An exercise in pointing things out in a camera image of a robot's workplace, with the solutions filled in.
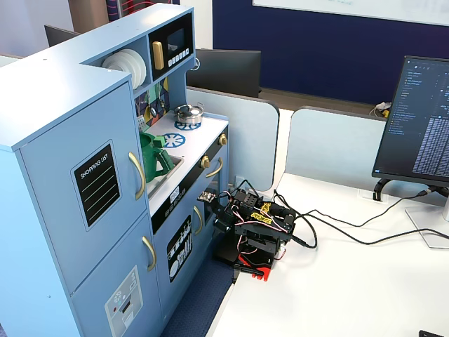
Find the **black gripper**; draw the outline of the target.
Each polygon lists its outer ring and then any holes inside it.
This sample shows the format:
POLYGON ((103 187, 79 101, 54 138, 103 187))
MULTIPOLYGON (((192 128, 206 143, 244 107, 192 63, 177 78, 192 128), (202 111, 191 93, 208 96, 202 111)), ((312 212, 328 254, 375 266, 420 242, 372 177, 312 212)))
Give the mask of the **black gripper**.
POLYGON ((208 202, 206 208, 216 215, 213 225, 218 232, 226 233, 236 222, 236 216, 230 207, 221 205, 218 199, 208 202))

